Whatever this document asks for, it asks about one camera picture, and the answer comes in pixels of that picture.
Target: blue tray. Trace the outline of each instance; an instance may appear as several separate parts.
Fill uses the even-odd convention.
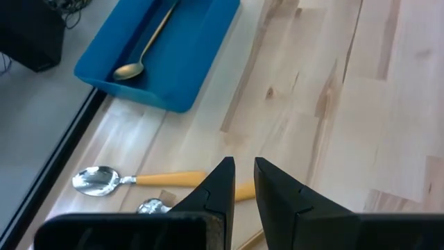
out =
[[[116,97],[182,113],[189,110],[239,6],[239,0],[180,0],[147,51],[145,72],[114,81],[135,63],[175,0],[120,0],[77,62],[74,74]]]

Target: gray floor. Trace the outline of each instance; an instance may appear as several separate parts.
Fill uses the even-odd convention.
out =
[[[84,9],[65,33],[59,66],[36,74],[15,62],[0,77],[0,235],[91,90],[74,66],[116,2],[93,0]]]

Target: wooden table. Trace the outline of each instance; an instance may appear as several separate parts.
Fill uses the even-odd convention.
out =
[[[47,218],[134,212],[159,196],[80,194],[70,178],[92,165],[210,172],[234,156],[240,184],[263,156],[353,211],[442,211],[443,11],[443,0],[242,0],[194,107],[179,115],[108,97],[19,249]],[[260,228],[255,202],[238,203],[233,249]]]

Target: black robotic claw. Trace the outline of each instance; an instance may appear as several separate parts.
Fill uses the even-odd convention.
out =
[[[271,250],[442,249],[444,216],[357,214],[263,158],[256,202]],[[234,160],[227,157],[166,214],[62,215],[42,225],[34,249],[230,249]]]

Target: spoon handle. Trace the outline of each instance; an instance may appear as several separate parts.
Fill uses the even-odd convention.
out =
[[[206,176],[207,173],[200,171],[136,176],[136,184],[195,188],[205,179]]]
[[[236,192],[234,195],[234,201],[244,201],[248,199],[253,199],[256,197],[255,183],[244,183],[236,187]]]
[[[153,35],[151,36],[150,40],[148,41],[148,43],[145,46],[145,49],[142,51],[142,54],[140,54],[140,59],[139,62],[142,62],[142,58],[144,57],[144,54],[146,53],[146,51],[148,51],[148,49],[151,47],[151,45],[153,44],[154,40],[157,38],[157,36],[159,35],[160,31],[164,28],[166,22],[168,21],[168,18],[171,16],[171,13],[173,12],[175,6],[178,4],[178,1],[176,1],[173,6],[168,10],[167,14],[165,15],[164,19],[162,19],[162,21],[160,22],[159,26],[155,29]]]

